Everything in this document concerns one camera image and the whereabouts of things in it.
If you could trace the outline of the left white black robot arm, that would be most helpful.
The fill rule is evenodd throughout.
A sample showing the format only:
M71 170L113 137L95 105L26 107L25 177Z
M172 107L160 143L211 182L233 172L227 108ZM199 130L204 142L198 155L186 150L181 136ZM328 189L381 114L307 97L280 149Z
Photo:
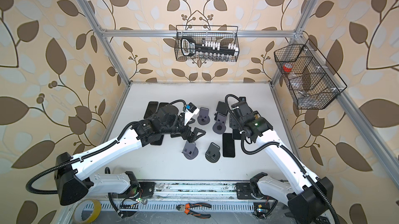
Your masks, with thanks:
M193 103L184 103L183 111L179 112L171 102L148 118L128 123L117 137L97 147L75 155L60 154L54 167L27 182L26 190L40 195L56 194L62 206L104 193L132 197L140 187L133 172L103 175L95 175L95 172L117 158L157 141L162 135L179 135L189 143L195 142L206 134L204 130L190 127L199 112Z

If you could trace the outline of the red-edged black phone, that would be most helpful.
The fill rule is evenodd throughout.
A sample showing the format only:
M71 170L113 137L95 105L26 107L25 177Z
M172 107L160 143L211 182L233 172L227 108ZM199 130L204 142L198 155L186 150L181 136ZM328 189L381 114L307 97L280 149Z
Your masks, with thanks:
M152 146L161 146L163 144L164 135L158 135L151 143Z

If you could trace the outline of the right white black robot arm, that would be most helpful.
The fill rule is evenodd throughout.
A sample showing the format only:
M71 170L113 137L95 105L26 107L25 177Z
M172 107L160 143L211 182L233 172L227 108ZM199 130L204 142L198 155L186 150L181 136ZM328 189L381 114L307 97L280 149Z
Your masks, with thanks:
M287 179L287 183L267 174L252 178L255 197L271 196L286 205L300 224L338 224L339 216L332 205L334 186L327 177L319 177L307 168L284 145L273 126L257 111L253 111L244 98L226 95L224 102L234 98L237 103L227 105L241 134L241 149L247 155L265 151Z

